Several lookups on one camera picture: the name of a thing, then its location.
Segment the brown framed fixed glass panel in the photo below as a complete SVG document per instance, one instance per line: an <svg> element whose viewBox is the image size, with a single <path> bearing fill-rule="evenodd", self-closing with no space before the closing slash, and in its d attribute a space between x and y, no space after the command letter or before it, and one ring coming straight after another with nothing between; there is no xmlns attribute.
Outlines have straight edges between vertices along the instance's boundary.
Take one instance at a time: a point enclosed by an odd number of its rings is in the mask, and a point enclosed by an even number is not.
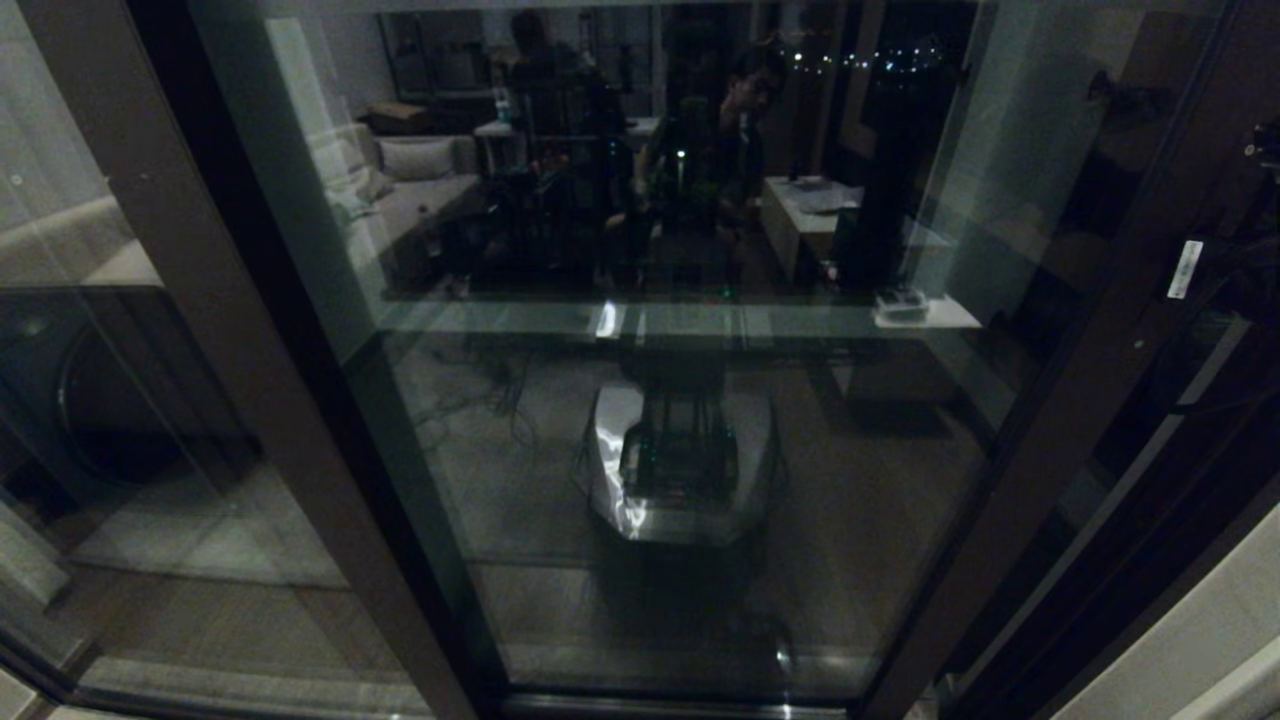
<svg viewBox="0 0 1280 720"><path fill-rule="evenodd" d="M451 620L468 584L361 302L314 299L302 138L248 152L182 0L15 0L70 117L230 401L436 720L500 720Z"/></svg>

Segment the brown framed sliding glass door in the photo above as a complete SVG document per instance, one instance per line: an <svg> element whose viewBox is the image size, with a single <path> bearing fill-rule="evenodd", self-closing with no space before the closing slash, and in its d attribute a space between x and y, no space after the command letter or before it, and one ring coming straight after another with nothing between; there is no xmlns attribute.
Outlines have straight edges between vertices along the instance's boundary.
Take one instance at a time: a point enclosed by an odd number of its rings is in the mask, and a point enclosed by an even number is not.
<svg viewBox="0 0 1280 720"><path fill-rule="evenodd" d="M485 720L963 710L1280 404L1280 0L183 0Z"/></svg>

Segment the dark brown door jamb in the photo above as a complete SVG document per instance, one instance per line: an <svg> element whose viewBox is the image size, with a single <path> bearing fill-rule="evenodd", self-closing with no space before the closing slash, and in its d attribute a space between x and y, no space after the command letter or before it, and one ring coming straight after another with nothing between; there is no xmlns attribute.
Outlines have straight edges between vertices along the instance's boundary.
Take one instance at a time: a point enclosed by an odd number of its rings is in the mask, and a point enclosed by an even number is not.
<svg viewBox="0 0 1280 720"><path fill-rule="evenodd" d="M940 720L1050 720L1280 501L1280 334L1164 357L948 665Z"/></svg>

